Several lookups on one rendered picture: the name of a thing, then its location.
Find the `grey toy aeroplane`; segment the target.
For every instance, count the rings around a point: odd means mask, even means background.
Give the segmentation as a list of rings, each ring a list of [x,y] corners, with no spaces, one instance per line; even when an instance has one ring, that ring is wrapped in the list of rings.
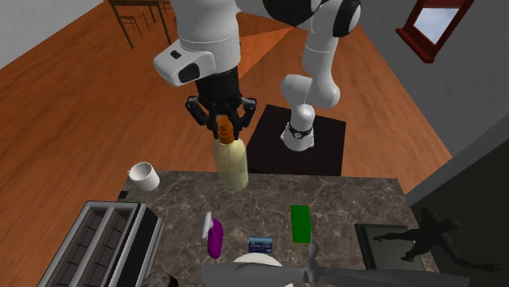
[[[206,287],[286,287],[289,284],[325,283],[336,287],[468,287],[470,280],[437,272],[321,267],[319,247],[309,245],[309,260],[301,267],[262,263],[216,263],[201,268]]]

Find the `floral patterned round thing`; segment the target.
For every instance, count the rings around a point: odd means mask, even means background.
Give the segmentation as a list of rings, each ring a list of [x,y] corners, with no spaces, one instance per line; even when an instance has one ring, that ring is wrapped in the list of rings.
[[[167,272],[156,271],[143,280],[141,287],[179,287],[179,283]]]

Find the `green flat rectangular block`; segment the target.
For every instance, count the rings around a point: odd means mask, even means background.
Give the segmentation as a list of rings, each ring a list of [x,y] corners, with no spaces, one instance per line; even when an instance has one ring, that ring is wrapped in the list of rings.
[[[292,241],[295,244],[309,244],[311,242],[312,223],[307,205],[292,205],[290,207]]]

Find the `cream bottle with orange cap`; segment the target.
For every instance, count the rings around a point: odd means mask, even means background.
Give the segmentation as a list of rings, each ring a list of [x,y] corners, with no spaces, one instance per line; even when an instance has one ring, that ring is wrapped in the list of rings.
[[[235,139],[232,123],[226,116],[217,119],[218,138],[214,141],[213,157],[221,180],[234,190],[244,189],[249,180],[246,146]]]

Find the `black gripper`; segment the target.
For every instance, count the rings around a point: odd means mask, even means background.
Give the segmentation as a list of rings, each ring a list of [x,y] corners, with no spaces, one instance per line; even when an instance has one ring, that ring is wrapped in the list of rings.
[[[251,123],[257,107],[257,100],[256,98],[241,97],[237,67],[197,80],[197,91],[198,98],[189,96],[185,103],[185,108],[197,124],[206,126],[217,139],[219,128],[216,114],[227,115],[232,112],[234,139],[239,139],[240,131]],[[210,112],[206,114],[199,103]],[[245,112],[241,117],[238,116],[237,111],[233,111],[240,105]]]

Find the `purple bottle with white cap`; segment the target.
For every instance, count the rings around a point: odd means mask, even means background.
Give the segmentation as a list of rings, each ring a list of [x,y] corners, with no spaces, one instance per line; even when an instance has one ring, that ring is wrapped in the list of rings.
[[[224,238],[224,229],[218,219],[212,217],[210,211],[206,212],[204,219],[202,238],[207,239],[207,252],[213,258],[221,256],[222,244]]]

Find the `small blue card box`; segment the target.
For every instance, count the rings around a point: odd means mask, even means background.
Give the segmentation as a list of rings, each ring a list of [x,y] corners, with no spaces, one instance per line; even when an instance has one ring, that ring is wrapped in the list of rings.
[[[270,254],[272,252],[272,238],[268,236],[250,236],[248,251],[250,253]]]

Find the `red framed window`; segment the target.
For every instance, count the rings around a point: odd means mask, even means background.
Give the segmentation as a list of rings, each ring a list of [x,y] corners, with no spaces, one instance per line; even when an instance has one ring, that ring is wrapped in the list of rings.
[[[424,62],[431,64],[475,0],[417,0],[396,33]]]

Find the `dark human figure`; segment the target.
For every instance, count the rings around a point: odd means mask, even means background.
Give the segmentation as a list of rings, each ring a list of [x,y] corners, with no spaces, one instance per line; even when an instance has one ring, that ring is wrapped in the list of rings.
[[[460,257],[448,234],[448,232],[457,231],[462,228],[463,225],[458,219],[446,218],[440,221],[436,213],[427,208],[422,208],[421,221],[418,225],[419,228],[416,229],[410,229],[402,233],[386,233],[381,236],[374,236],[373,239],[378,242],[385,240],[413,241],[414,246],[412,249],[401,257],[401,260],[406,262],[413,262],[418,255],[425,254],[432,247],[438,245],[458,265],[495,274],[504,272],[501,264],[472,263]]]

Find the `white mug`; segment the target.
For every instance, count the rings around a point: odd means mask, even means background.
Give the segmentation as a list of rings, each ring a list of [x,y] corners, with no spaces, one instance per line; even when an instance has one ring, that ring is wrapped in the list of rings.
[[[146,161],[139,162],[132,166],[127,175],[143,191],[149,192],[158,187],[160,178],[153,166]]]

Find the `white plate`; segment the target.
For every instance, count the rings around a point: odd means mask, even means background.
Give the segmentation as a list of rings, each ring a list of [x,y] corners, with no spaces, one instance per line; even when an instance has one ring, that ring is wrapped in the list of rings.
[[[267,254],[261,253],[248,253],[244,254],[234,260],[235,263],[260,263],[271,266],[281,267],[281,263],[279,263],[275,258]]]

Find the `dark grey tray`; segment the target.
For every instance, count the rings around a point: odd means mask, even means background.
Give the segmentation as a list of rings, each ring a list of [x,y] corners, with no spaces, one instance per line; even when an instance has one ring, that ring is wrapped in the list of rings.
[[[419,256],[413,262],[401,259],[407,251],[413,248],[412,241],[374,240],[375,236],[386,233],[403,233],[408,230],[404,225],[383,225],[355,223],[356,234],[366,269],[403,269],[424,271],[425,268]]]

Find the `brown wooden table with chairs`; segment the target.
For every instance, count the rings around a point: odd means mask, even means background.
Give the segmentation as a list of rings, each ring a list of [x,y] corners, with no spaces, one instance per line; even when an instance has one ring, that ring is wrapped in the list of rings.
[[[170,4],[170,0],[103,0],[109,4],[113,10],[113,14],[117,22],[119,23],[122,32],[124,33],[126,40],[131,49],[134,48],[134,44],[131,37],[126,29],[127,25],[130,25],[135,31],[142,37],[139,29],[139,19],[142,18],[143,7],[148,8],[148,16],[152,19],[153,23],[157,23],[155,8],[160,18],[160,22],[163,26],[166,34],[166,39],[169,44],[172,44],[176,40],[176,36],[170,35],[169,25],[167,21],[174,21],[176,26],[176,17],[173,7]]]

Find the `dark robot stand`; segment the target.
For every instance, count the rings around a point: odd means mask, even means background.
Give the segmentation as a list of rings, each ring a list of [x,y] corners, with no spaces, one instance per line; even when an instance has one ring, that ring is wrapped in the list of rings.
[[[249,172],[340,176],[346,123],[315,117],[315,145],[296,152],[288,149],[281,140],[281,133],[289,119],[288,108],[271,104],[265,107],[246,146]]]

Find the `silver two-slot toaster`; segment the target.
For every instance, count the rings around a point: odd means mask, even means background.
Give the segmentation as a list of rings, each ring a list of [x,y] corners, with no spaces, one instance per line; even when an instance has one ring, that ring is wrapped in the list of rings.
[[[145,204],[88,201],[37,287],[141,287],[162,229]]]

